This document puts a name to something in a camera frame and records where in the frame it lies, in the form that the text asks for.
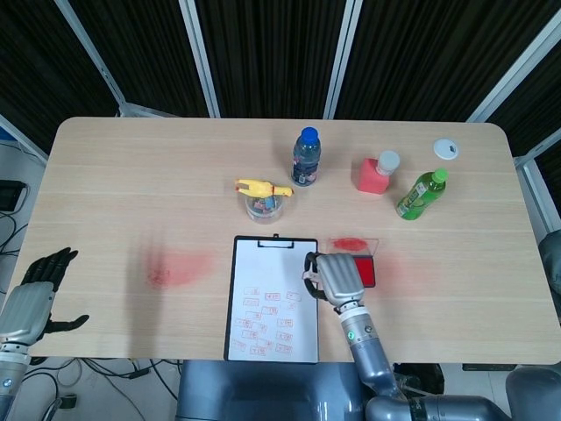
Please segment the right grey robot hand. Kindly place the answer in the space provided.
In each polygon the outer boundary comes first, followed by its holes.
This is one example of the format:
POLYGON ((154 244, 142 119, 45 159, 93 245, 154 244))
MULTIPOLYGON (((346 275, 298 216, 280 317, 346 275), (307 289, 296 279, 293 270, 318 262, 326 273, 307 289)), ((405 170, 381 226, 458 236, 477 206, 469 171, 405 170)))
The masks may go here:
POLYGON ((328 302, 338 315, 362 305, 365 287, 351 254, 307 253, 302 279, 309 295, 328 302))

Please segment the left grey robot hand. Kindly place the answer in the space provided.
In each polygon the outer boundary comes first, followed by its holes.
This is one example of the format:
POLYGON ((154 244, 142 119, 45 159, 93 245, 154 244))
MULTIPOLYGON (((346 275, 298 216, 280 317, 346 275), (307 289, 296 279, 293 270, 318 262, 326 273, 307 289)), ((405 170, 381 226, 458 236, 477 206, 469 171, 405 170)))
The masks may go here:
POLYGON ((78 255, 69 247, 34 261, 22 282, 8 295, 1 312, 1 342, 32 346, 46 334, 71 332, 83 326, 89 315, 71 321, 52 320, 55 296, 70 262, 78 255))

